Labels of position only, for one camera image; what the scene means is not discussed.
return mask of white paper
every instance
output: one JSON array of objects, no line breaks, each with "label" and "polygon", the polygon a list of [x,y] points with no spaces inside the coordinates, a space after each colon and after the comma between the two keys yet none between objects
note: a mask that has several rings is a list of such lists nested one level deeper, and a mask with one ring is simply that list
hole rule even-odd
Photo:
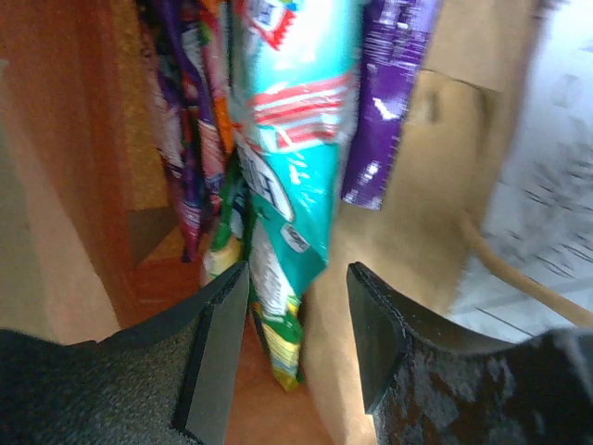
[{"label": "white paper", "polygon": [[[593,1],[547,13],[483,233],[508,264],[593,311]],[[519,342],[572,325],[470,258],[449,319]]]}]

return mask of brown wooden surface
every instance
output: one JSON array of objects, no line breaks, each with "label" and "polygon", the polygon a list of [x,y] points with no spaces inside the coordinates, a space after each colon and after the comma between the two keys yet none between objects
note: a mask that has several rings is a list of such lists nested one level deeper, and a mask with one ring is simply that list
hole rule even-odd
[{"label": "brown wooden surface", "polygon": [[309,389],[286,392],[271,374],[253,324],[246,323],[226,445],[331,445]]},{"label": "brown wooden surface", "polygon": [[197,265],[134,269],[122,173],[126,134],[113,16],[99,0],[5,0],[0,58],[20,125],[101,277],[122,326],[197,289]]},{"label": "brown wooden surface", "polygon": [[120,107],[126,148],[126,162],[120,167],[131,193],[128,210],[143,210],[168,205],[167,183],[160,156],[155,148],[151,125],[149,95],[144,64],[139,56],[141,39],[134,0],[108,0],[110,24],[115,37],[114,55],[120,85]]}]

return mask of purple wrapper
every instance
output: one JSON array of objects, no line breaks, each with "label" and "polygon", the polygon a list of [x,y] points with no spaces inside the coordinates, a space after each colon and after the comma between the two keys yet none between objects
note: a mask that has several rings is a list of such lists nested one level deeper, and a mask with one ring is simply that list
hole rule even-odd
[{"label": "purple wrapper", "polygon": [[169,39],[147,0],[137,0],[152,123],[177,213],[187,260],[196,257],[203,232],[205,189],[181,92],[182,76]]},{"label": "purple wrapper", "polygon": [[182,72],[183,100],[200,134],[200,154],[206,186],[214,211],[221,204],[224,156],[214,121],[197,21],[196,0],[151,0],[170,38]]},{"label": "purple wrapper", "polygon": [[342,199],[379,210],[441,0],[371,0],[364,10],[359,126]]}]

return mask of black foam pad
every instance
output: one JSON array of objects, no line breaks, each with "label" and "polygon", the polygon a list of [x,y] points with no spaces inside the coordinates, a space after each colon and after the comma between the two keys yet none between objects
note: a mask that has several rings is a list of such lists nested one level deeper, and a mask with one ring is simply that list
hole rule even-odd
[{"label": "black foam pad", "polygon": [[247,293],[241,263],[100,343],[0,330],[0,443],[222,445]]},{"label": "black foam pad", "polygon": [[591,329],[511,345],[427,310],[360,263],[347,288],[380,445],[593,443]]}]

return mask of snack bag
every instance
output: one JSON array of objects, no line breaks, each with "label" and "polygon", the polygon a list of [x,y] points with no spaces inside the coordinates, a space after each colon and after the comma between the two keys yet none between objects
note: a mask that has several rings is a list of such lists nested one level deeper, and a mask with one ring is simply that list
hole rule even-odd
[{"label": "snack bag", "polygon": [[364,8],[359,126],[342,198],[379,210],[441,0],[371,0]]},{"label": "snack bag", "polygon": [[231,114],[257,215],[252,308],[289,390],[298,382],[300,296],[328,261],[356,122],[361,1],[232,5]]},{"label": "snack bag", "polygon": [[221,205],[225,154],[212,112],[194,0],[151,0],[169,36],[182,73],[183,100],[200,136],[202,170],[215,213]]},{"label": "snack bag", "polygon": [[170,42],[150,3],[138,0],[137,6],[151,123],[183,235],[183,255],[191,260],[196,256],[202,232],[206,188],[181,98],[181,72]]},{"label": "snack bag", "polygon": [[204,286],[243,257],[247,193],[247,184],[234,154],[221,190],[219,224],[204,256]]},{"label": "snack bag", "polygon": [[228,2],[226,0],[198,0],[198,5],[202,58],[206,65],[214,115],[224,150],[227,154],[231,154],[234,142],[233,126],[227,104],[229,93],[228,54],[226,52]]}]

